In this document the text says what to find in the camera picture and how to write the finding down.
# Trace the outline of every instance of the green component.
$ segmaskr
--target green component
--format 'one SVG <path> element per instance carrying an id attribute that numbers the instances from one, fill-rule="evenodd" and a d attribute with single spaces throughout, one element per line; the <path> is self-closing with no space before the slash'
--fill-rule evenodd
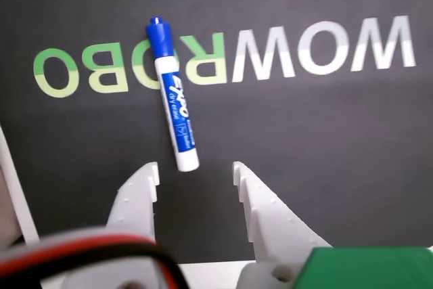
<path id="1" fill-rule="evenodd" d="M 315 248 L 293 289 L 432 289 L 424 247 Z"/>

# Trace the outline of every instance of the black wire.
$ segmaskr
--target black wire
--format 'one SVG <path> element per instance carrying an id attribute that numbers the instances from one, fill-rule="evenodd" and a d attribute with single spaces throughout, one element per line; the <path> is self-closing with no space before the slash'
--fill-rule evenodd
<path id="1" fill-rule="evenodd" d="M 73 252 L 68 255 L 43 261 L 38 265 L 32 265 L 28 268 L 18 270 L 2 279 L 2 281 L 4 280 L 5 282 L 2 285 L 10 285 L 13 282 L 29 277 L 44 279 L 84 265 L 122 257 L 152 257 L 160 261 L 168 269 L 178 289 L 188 289 L 188 284 L 183 277 L 182 271 L 169 253 L 159 246 L 145 243 L 109 244 L 107 246 L 89 248 L 86 251 Z"/>

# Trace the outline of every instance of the marker label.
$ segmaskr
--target marker label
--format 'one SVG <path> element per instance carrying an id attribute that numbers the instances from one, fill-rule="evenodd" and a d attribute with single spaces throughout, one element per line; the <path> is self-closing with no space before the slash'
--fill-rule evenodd
<path id="1" fill-rule="evenodd" d="M 179 71 L 161 74 L 161 79 L 167 96 L 168 111 L 170 112 L 171 122 L 173 124 L 177 150 L 179 152 L 186 152 L 194 149 L 196 143 L 192 135 L 187 102 L 183 95 Z"/>

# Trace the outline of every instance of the green letter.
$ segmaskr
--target green letter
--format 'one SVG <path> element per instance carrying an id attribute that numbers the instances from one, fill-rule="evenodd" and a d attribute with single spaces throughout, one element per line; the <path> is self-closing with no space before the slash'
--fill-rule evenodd
<path id="1" fill-rule="evenodd" d="M 181 37 L 181 40 L 189 47 L 189 50 L 195 55 L 188 61 L 185 70 L 188 78 L 195 84 L 199 85 L 213 85 L 224 84 L 227 82 L 227 71 L 225 67 L 225 54 L 224 54 L 224 33 L 213 33 L 212 43 L 214 46 L 214 53 L 207 54 L 202 46 L 197 42 L 196 38 L 192 35 Z M 215 63 L 215 76 L 203 77 L 197 73 L 197 66 L 208 62 Z"/>
<path id="2" fill-rule="evenodd" d="M 93 61 L 93 55 L 98 52 L 110 52 L 113 64 L 99 66 Z M 83 64 L 90 70 L 94 70 L 89 77 L 90 87 L 98 93 L 120 93 L 128 91 L 127 75 L 123 67 L 122 50 L 119 43 L 95 44 L 83 50 Z M 99 78 L 103 74 L 115 74 L 116 84 L 102 85 Z"/>
<path id="3" fill-rule="evenodd" d="M 69 81 L 63 89 L 55 89 L 51 87 L 45 78 L 43 65 L 45 60 L 49 58 L 61 59 L 68 69 Z M 35 74 L 36 82 L 42 91 L 52 97 L 61 98 L 72 95 L 78 87 L 79 75 L 74 59 L 72 59 L 72 57 L 65 51 L 59 49 L 46 49 L 39 52 L 33 62 L 33 73 Z"/>
<path id="4" fill-rule="evenodd" d="M 149 40 L 144 40 L 135 46 L 132 57 L 133 72 L 143 86 L 149 87 L 150 89 L 159 89 L 160 82 L 151 79 L 144 70 L 143 54 L 148 49 L 150 49 Z"/>

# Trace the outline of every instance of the marker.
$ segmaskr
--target marker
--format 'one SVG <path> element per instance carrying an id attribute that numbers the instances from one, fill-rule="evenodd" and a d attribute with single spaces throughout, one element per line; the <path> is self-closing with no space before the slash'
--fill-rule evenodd
<path id="1" fill-rule="evenodd" d="M 153 17 L 146 26 L 146 33 L 155 57 L 155 68 L 161 85 L 177 169 L 181 172 L 193 171 L 200 163 L 179 76 L 179 64 L 175 58 L 170 24 L 162 18 Z"/>

